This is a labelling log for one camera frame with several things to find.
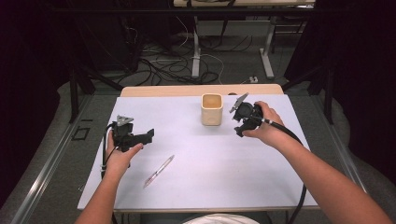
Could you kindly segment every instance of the table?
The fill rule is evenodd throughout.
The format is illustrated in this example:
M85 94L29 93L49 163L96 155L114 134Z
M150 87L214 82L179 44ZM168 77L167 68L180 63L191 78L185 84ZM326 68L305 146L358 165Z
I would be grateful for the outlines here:
M257 139L240 138L240 126L228 113L237 95L246 101L265 100L308 147L289 97L276 84L171 87L128 87L118 98L117 115L134 117L133 133L155 129L151 144L133 157L120 182L116 212L262 211L294 208L303 186L289 163ZM223 122L200 122L202 93L223 94ZM174 160L147 188L143 182L171 155ZM100 182L102 146L78 204L84 209ZM306 195L304 206L318 207Z
M192 7L226 7L228 2L200 2L191 1ZM288 7L313 5L315 0L236 0L234 7ZM175 7L186 7L186 0L174 0ZM198 21L195 17L196 32L194 32L194 56L192 62L193 77L199 76L199 63L201 49L199 47L198 35L220 35L223 22L222 21ZM276 27L276 17L271 17L269 21L228 21L224 35L265 35L265 45L260 49L262 64L264 66L267 78L274 78L274 72L268 58L268 52L271 47L272 38Z

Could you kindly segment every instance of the power strip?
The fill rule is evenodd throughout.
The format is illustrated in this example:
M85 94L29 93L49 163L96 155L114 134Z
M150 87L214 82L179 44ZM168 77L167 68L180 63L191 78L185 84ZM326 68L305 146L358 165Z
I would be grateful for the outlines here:
M257 77L249 77L250 83L259 83L259 79Z

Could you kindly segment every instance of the table leg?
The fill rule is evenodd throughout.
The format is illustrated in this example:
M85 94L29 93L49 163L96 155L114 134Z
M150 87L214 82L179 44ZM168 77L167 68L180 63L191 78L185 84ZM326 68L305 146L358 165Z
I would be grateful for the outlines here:
M198 34L194 32L194 56L192 58L192 77L199 76L199 62L201 60L201 49L199 48Z
M276 26L276 17L271 17L270 25L268 27L267 37L265 40L264 49L260 49L260 55L262 56L262 64L264 65L265 75L269 79L275 78L274 72L271 67L270 59L268 58L268 52L271 48L271 41L274 35L274 30Z

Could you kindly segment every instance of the forearm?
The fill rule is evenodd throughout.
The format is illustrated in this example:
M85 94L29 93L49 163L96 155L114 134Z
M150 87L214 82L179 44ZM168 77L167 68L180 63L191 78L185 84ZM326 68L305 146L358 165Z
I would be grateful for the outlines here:
M119 182L118 179L105 176L76 223L109 224Z
M285 137L277 149L333 223L391 223L361 188L297 141Z

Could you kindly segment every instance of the black cable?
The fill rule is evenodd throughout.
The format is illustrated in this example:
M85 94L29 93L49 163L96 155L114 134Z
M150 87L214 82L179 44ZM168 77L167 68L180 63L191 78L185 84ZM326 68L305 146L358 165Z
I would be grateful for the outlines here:
M265 122L277 129L279 129L280 131L282 131L283 133L286 133L288 136L292 137L293 139L295 139L297 142L299 142L301 145L303 144L301 142L301 140L297 137L297 135L295 135L291 130L289 130L288 128L286 128L285 126L276 123L270 119L265 119L265 118L257 118L257 117L251 117L252 119L260 119L262 122ZM291 218L289 219L288 224L291 224L294 222L294 219L297 217L298 213L300 212L301 208L303 207L304 204L304 200L305 200L305 195L306 195L306 186L305 184L303 184L303 189L301 192L301 196L300 196L300 201L297 204L296 209L294 210L293 214L291 215Z
M107 139L107 131L109 128L113 127L113 123L107 125L107 127L105 128L105 131L103 133L103 155L102 155L102 179L105 176L105 171L106 171L106 139Z

